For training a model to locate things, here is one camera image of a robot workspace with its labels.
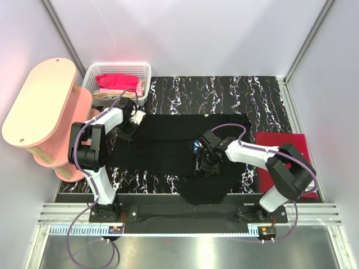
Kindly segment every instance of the black garment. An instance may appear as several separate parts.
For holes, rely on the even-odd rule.
[[[221,163],[220,174],[208,178],[204,172],[194,175],[194,141],[207,130],[226,123],[245,126],[247,132],[242,140],[250,141],[251,124],[247,115],[147,115],[131,143],[117,137],[114,146],[108,145],[113,150],[108,154],[106,166],[181,176],[176,188],[190,203],[219,203],[240,180],[245,164]],[[233,126],[214,131],[222,139],[238,137],[241,132],[240,127]]]

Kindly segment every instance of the blue tag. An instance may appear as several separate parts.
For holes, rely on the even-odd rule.
[[[202,144],[200,143],[199,140],[196,140],[195,143],[194,143],[193,152],[194,152],[194,153],[197,153],[197,150],[198,150],[198,148],[199,148],[200,146],[202,146]]]

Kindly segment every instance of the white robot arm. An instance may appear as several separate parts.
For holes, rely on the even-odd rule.
[[[89,125],[82,134],[80,145],[77,148],[79,164],[90,174],[90,177],[96,184],[99,192],[97,204],[103,208],[110,207],[116,198],[116,191],[110,184],[105,167],[105,156],[107,153],[106,135],[115,127],[119,127],[116,130],[117,135],[129,141],[131,140],[133,133],[145,116],[144,112],[139,110],[134,111],[133,107],[134,102],[131,99],[122,98],[117,107],[111,110],[106,108],[105,110],[108,110],[108,113]],[[87,122],[74,123],[71,127],[68,160],[72,164],[75,163],[73,159],[75,139],[82,126]],[[90,177],[86,174],[84,176],[92,192],[96,193]]]
[[[227,137],[221,140],[212,131],[207,131],[200,137],[204,147],[201,153],[201,168],[211,174],[219,170],[222,161],[233,161],[251,164],[267,170],[274,182],[274,186],[267,191],[259,202],[259,207],[265,213],[275,211],[288,200],[296,201],[312,182],[312,176],[302,166],[273,152],[283,152],[307,166],[314,174],[315,170],[290,143],[281,147],[265,147],[253,145],[237,138]]]

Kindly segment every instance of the white basket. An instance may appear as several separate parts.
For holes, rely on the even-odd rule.
[[[88,89],[91,94],[99,89],[96,82],[96,76],[103,74],[126,74],[137,76],[140,80],[145,81],[144,94],[139,97],[138,105],[145,104],[151,83],[151,66],[148,63],[94,63],[86,72],[82,86]],[[110,106],[113,103],[112,99],[96,100],[93,105],[96,106]]]

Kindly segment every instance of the gray wall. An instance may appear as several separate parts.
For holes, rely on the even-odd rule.
[[[51,0],[85,66],[284,76],[325,0]]]
[[[0,9],[0,126],[30,70],[41,61],[68,57],[40,1],[2,1]],[[59,183],[24,149],[0,136],[0,268],[21,268],[42,205]]]
[[[289,86],[326,199],[359,264],[359,2],[340,0]]]

